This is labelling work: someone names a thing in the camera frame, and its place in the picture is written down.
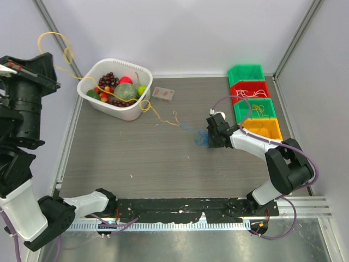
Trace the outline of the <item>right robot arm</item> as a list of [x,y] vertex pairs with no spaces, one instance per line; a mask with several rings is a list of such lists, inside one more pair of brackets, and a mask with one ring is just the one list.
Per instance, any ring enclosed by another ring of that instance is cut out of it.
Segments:
[[269,179],[246,196],[246,209],[251,215],[260,215],[271,201],[314,178],[309,159],[296,140],[270,139],[239,125],[230,126],[222,112],[211,112],[206,121],[208,147],[242,150],[266,162]]

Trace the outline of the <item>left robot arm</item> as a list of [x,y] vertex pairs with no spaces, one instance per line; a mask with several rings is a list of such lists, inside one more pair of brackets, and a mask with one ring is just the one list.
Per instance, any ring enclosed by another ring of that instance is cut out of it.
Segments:
[[76,198],[37,199],[30,166],[40,138],[41,100],[60,87],[53,57],[1,58],[1,209],[10,221],[7,232],[37,251],[65,232],[74,219],[115,214],[117,198],[99,188]]

